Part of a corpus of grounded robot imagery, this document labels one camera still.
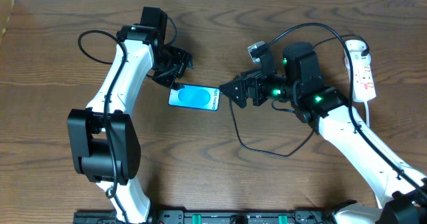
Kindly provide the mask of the blue Samsung Galaxy smartphone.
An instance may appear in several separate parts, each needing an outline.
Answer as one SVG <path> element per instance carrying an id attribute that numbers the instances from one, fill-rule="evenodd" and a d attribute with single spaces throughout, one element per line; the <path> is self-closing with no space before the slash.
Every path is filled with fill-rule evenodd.
<path id="1" fill-rule="evenodd" d="M 220 103 L 220 90 L 215 87 L 184 84 L 180 90 L 171 90 L 168 104 L 205 111 L 217 111 Z"/>

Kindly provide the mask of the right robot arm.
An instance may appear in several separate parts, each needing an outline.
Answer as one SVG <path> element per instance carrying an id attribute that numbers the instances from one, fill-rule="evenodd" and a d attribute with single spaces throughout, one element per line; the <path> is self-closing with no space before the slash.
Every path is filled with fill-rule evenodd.
<path id="1" fill-rule="evenodd" d="M 425 223 L 426 176 L 399 158 L 368 126 L 349 99 L 325 85 L 311 43 L 283 50 L 285 75 L 277 73 L 270 48 L 262 41 L 248 48 L 260 67 L 220 85 L 220 91 L 244 108 L 252 99 L 290 102 L 296 117 L 335 146 L 373 190 L 378 208 L 347 201 L 323 214 L 323 223 Z"/>

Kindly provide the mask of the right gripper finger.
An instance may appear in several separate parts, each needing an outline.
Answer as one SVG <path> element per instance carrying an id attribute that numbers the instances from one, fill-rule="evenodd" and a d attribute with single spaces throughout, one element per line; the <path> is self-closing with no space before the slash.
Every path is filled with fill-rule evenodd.
<path id="1" fill-rule="evenodd" d="M 246 96 L 230 96 L 230 100 L 242 109 L 247 107 L 248 97 Z"/>
<path id="2" fill-rule="evenodd" d="M 247 97 L 246 82 L 239 78 L 219 86 L 219 90 L 227 97 Z"/>

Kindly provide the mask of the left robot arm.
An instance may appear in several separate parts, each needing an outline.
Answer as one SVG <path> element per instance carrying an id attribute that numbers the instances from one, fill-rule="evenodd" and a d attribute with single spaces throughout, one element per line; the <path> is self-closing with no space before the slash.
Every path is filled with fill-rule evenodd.
<path id="1" fill-rule="evenodd" d="M 157 211 L 143 192 L 137 172 L 141 145 L 131 115 L 143 80 L 151 79 L 171 90 L 192 56 L 165 42 L 167 13 L 144 7 L 139 23 L 124 25 L 112 39 L 114 60 L 103 85 L 84 109 L 72 109 L 67 117 L 73 165 L 78 174 L 100 187 L 111 201 L 112 211 L 78 211 L 74 223 L 157 223 Z"/>

